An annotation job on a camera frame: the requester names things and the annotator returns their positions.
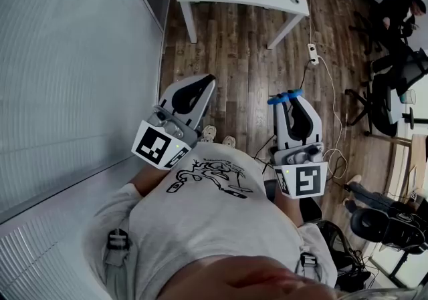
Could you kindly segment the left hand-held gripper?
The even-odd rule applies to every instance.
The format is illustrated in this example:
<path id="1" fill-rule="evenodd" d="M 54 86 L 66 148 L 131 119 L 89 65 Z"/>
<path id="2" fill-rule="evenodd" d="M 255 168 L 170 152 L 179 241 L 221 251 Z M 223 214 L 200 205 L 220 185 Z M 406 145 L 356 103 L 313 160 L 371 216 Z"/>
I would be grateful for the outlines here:
<path id="1" fill-rule="evenodd" d="M 164 109 L 155 106 L 150 117 L 140 123 L 131 152 L 159 170 L 172 169 L 201 138 L 196 128 L 215 88 L 212 74 L 190 76 L 171 84 L 160 99 Z"/>

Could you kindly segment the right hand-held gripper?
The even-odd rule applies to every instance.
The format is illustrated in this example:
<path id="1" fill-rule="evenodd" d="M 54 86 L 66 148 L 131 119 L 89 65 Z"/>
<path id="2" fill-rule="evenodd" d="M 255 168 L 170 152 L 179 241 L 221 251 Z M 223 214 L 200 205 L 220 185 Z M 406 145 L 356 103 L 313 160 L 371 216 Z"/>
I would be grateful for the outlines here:
<path id="1" fill-rule="evenodd" d="M 307 145 L 289 148 L 293 138 L 287 103 L 274 104 L 274 134 L 279 150 L 272 149 L 272 164 L 280 190 L 291 199 L 322 196 L 328 163 L 323 161 L 321 118 L 306 99 L 297 96 L 292 99 L 292 119 L 294 140 Z"/>

